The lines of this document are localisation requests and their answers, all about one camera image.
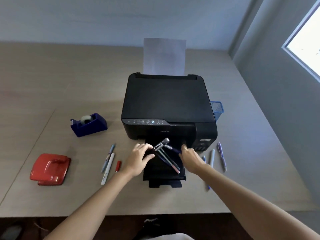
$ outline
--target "hand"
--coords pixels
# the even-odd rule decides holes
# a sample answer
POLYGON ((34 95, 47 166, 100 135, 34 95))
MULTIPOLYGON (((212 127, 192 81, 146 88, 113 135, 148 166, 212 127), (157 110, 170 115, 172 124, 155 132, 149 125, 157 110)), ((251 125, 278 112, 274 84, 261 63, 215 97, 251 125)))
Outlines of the hand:
POLYGON ((199 157, 198 153, 194 151, 194 149, 188 149, 186 145, 182 145, 181 152, 182 155, 179 154, 179 157, 181 158, 183 165, 191 173, 197 174, 196 172, 200 166, 206 164, 201 157, 199 157))
POLYGON ((152 148, 153 146, 150 144, 135 145, 127 160, 124 162, 122 171, 128 173, 131 177, 138 176, 146 167, 147 162, 155 157, 154 154, 149 154, 143 158, 146 151, 152 148))

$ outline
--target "blue mesh pen holder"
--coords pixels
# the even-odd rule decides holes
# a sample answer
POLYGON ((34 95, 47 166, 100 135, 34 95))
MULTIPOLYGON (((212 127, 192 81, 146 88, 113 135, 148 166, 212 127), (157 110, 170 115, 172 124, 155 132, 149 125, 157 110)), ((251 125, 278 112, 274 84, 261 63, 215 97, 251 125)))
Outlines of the blue mesh pen holder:
POLYGON ((224 112, 222 102, 210 101, 210 103, 211 103, 212 111, 214 113, 214 117, 216 118, 216 122, 217 122, 220 115, 224 112))

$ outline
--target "epson printer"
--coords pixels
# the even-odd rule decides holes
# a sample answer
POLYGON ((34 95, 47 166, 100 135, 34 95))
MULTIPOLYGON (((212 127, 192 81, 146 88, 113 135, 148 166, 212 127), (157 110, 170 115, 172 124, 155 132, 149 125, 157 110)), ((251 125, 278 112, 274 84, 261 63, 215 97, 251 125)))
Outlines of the epson printer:
MULTIPOLYGON (((145 139, 153 146, 168 137, 176 148, 186 144, 204 151, 218 136, 206 85, 197 75, 131 74, 121 120, 130 139, 145 139)), ((167 153, 183 167, 178 155, 167 153)), ((144 170, 144 180, 149 180, 150 187, 164 184, 181 187, 180 180, 186 180, 184 169, 180 174, 175 175, 162 161, 153 159, 144 170)))

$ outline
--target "beige desk surface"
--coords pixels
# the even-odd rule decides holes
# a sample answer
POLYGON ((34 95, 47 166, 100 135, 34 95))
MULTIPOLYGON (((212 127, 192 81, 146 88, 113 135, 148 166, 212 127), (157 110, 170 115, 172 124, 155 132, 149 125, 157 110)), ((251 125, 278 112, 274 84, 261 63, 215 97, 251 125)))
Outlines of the beige desk surface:
MULTIPOLYGON (((6 84, 2 91, 6 103, 1 102, 1 108, 5 107, 12 118, 1 122, 10 140, 6 143, 8 138, 1 137, 0 180, 7 180, 0 187, 0 197, 4 198, 0 217, 67 216, 101 187, 100 170, 111 144, 116 143, 115 160, 124 161, 137 143, 127 137, 120 116, 128 76, 143 70, 143 50, 1 44, 0 51, 6 51, 0 52, 0 61, 5 64, 0 66, 1 83, 6 84), (106 119, 108 130, 77 138, 70 119, 94 112, 106 119), (12 127, 18 128, 13 134, 12 127), (29 180, 41 153, 72 158, 63 185, 38 186, 29 180)), ((202 76, 210 99, 223 103, 225 113, 217 122, 218 139, 211 148, 218 141, 222 143, 228 166, 225 175, 284 210, 316 209, 227 53, 187 50, 185 73, 202 76)), ((222 172, 217 153, 214 168, 222 172)), ((212 190, 206 190, 201 179, 189 172, 186 178, 182 188, 148 188, 141 174, 124 187, 107 214, 229 211, 212 190)))

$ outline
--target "scanner lid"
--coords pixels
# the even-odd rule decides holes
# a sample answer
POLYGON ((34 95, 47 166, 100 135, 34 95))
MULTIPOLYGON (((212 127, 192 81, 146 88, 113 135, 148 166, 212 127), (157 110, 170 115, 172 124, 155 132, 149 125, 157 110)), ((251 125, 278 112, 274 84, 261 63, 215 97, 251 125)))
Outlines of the scanner lid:
POLYGON ((131 74, 121 118, 215 123, 206 85, 197 75, 131 74))

